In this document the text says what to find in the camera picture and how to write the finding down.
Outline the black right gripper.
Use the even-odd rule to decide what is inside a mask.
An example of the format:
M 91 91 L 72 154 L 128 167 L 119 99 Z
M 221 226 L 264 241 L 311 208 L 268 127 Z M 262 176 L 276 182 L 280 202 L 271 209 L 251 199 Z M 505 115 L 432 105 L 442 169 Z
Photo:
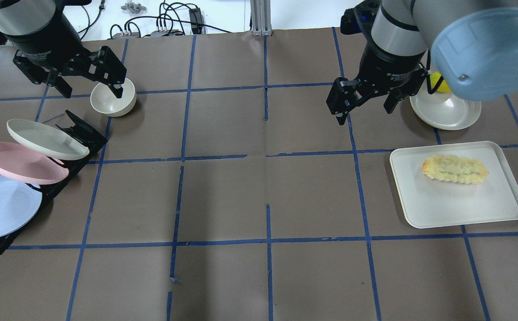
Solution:
M 355 79 L 334 80 L 326 98 L 329 112 L 342 126 L 357 107 L 358 94 L 365 97 L 377 90 L 379 95 L 389 94 L 383 107 L 387 114 L 392 114 L 406 97 L 419 92 L 425 79 L 425 69 L 420 65 L 424 54 L 399 56 L 367 43 Z

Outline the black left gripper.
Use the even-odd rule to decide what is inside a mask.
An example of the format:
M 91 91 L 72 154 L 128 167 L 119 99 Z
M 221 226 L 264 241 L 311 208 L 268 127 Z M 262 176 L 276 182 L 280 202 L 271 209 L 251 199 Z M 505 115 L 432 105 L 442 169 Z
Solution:
M 115 98 L 123 96 L 127 68 L 107 45 L 90 51 L 76 34 L 14 35 L 13 43 L 14 65 L 31 82 L 53 87 L 66 99 L 72 95 L 68 76 L 103 83 Z

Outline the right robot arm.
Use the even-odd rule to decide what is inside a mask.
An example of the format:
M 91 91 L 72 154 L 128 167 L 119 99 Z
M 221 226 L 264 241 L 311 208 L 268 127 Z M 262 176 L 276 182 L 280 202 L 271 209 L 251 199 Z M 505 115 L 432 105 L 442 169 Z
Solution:
M 461 99 L 518 91 L 518 0 L 363 0 L 340 32 L 366 39 L 357 76 L 335 79 L 326 99 L 340 125 L 370 99 L 386 97 L 391 114 L 416 95 L 428 81 L 424 54 Z

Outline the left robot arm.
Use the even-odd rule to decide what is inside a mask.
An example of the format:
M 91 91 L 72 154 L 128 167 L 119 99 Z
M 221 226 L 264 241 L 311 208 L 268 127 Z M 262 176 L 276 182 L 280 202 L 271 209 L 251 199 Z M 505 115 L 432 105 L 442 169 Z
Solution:
M 0 32 L 17 49 L 13 63 L 30 81 L 54 87 L 65 98 L 72 94 L 65 77 L 77 76 L 122 98 L 125 66 L 106 45 L 86 49 L 64 6 L 63 0 L 0 0 Z

